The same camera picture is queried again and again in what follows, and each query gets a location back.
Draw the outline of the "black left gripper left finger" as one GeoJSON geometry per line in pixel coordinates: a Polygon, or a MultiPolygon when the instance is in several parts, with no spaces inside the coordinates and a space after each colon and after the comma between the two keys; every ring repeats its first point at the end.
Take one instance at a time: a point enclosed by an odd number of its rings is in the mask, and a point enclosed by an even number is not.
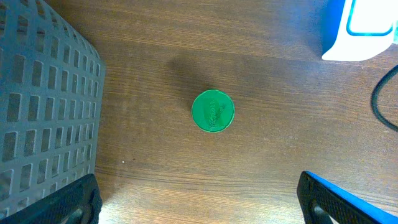
{"type": "Polygon", "coordinates": [[[15,214],[3,218],[1,223],[98,224],[102,204],[95,175],[87,174],[15,214]]]}

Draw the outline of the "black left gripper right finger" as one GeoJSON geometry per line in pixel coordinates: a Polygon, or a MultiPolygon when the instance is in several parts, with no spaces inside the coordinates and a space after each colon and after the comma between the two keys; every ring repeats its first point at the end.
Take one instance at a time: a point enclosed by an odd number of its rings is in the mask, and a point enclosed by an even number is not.
{"type": "Polygon", "coordinates": [[[303,171],[297,197],[305,223],[397,223],[397,217],[310,171],[303,171]]]}

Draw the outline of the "green lid jar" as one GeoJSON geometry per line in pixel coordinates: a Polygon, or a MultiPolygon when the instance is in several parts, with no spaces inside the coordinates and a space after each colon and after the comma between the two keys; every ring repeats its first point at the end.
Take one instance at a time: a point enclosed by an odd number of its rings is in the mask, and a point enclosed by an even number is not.
{"type": "Polygon", "coordinates": [[[195,124],[208,133],[220,133],[233,122],[235,106],[229,95],[220,90],[206,90],[192,103],[191,114],[195,124]]]}

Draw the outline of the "white barcode scanner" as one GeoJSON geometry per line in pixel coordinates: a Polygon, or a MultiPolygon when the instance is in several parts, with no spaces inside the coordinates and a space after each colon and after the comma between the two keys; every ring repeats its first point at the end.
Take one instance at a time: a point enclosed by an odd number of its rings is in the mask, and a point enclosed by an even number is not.
{"type": "Polygon", "coordinates": [[[328,0],[322,59],[358,62],[397,44],[397,0],[328,0]]]}

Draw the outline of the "grey plastic basket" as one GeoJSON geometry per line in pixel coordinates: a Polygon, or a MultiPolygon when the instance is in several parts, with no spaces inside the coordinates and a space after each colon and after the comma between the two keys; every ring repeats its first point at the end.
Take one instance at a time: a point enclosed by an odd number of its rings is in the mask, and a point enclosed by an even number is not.
{"type": "Polygon", "coordinates": [[[1,218],[95,171],[105,64],[43,0],[1,0],[1,218]]]}

